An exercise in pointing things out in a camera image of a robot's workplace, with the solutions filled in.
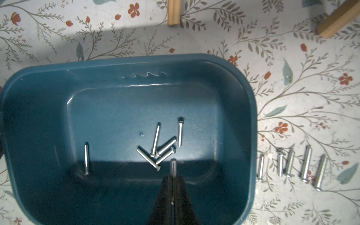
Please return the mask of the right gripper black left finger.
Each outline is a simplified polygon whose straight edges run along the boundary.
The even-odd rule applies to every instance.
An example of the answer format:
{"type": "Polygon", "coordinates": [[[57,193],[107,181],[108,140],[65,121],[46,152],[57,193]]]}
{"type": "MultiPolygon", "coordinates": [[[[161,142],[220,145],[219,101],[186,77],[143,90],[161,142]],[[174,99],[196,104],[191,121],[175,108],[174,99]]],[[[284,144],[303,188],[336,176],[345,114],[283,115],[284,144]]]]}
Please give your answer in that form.
{"type": "Polygon", "coordinates": [[[163,178],[148,225],[172,224],[172,176],[163,178]]]}

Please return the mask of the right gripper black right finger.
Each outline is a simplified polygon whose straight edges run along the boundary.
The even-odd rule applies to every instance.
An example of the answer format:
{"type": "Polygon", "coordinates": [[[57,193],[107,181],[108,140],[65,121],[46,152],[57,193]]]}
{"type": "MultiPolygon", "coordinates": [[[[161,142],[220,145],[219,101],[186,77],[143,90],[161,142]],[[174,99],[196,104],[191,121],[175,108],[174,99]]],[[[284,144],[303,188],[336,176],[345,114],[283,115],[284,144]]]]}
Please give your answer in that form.
{"type": "Polygon", "coordinates": [[[198,216],[194,211],[186,190],[182,176],[176,176],[173,180],[174,224],[175,225],[200,225],[198,216]]]}

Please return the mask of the teal plastic storage tray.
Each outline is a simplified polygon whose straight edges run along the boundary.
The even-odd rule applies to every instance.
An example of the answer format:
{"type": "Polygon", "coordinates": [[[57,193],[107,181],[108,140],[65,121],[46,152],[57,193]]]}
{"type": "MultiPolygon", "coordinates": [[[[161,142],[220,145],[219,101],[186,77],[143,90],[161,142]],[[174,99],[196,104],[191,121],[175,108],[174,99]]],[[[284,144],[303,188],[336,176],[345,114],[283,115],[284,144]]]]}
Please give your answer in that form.
{"type": "Polygon", "coordinates": [[[254,202],[257,104],[236,66],[212,55],[28,67],[1,93],[1,142],[14,197],[37,225],[145,225],[178,135],[177,160],[202,225],[240,225],[254,202]],[[90,173],[84,174],[89,144],[90,173]]]}

